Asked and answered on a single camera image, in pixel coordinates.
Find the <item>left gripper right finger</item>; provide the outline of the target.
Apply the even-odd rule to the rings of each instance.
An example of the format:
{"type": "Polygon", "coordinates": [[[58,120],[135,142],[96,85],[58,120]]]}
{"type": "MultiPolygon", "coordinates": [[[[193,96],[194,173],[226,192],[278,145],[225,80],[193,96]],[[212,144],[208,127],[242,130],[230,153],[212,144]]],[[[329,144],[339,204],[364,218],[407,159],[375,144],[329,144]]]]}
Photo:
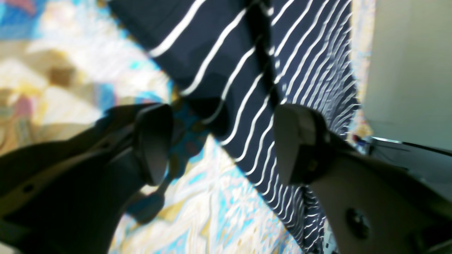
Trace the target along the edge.
{"type": "Polygon", "coordinates": [[[274,111],[281,182],[308,185],[341,254],[450,254],[451,202],[403,169],[358,153],[311,108],[274,111]]]}

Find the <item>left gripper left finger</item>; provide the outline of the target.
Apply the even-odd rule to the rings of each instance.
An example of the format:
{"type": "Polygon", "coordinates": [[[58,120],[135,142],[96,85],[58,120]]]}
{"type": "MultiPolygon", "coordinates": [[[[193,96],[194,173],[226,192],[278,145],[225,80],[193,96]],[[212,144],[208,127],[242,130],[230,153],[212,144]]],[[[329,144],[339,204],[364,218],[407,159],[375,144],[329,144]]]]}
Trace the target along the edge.
{"type": "Polygon", "coordinates": [[[1,156],[1,243],[23,254],[106,254],[131,198],[164,177],[166,103],[110,108],[80,134],[1,156]]]}

